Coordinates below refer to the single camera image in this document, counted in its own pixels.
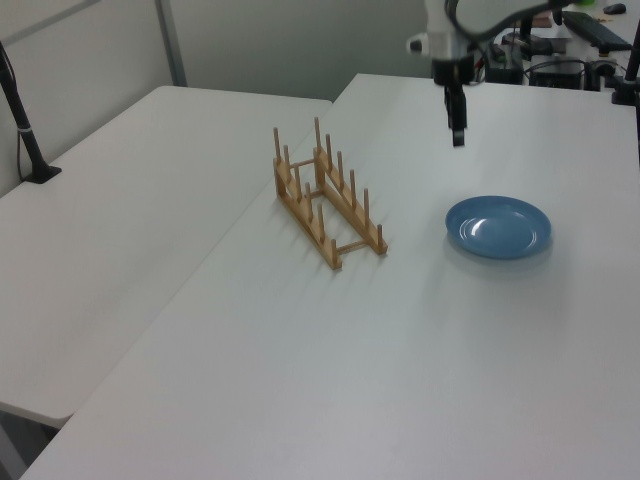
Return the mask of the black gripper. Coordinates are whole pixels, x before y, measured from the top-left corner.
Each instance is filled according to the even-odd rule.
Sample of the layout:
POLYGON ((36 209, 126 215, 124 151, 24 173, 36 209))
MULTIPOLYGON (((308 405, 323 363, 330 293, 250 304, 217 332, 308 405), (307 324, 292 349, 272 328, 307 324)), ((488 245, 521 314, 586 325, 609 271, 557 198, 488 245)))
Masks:
POLYGON ((462 147, 465 144, 467 109, 466 96, 461 86, 474 80, 474 55, 457 59, 433 59, 432 74, 434 82, 444 87, 447 126, 452 132, 452 144, 454 147, 462 147))

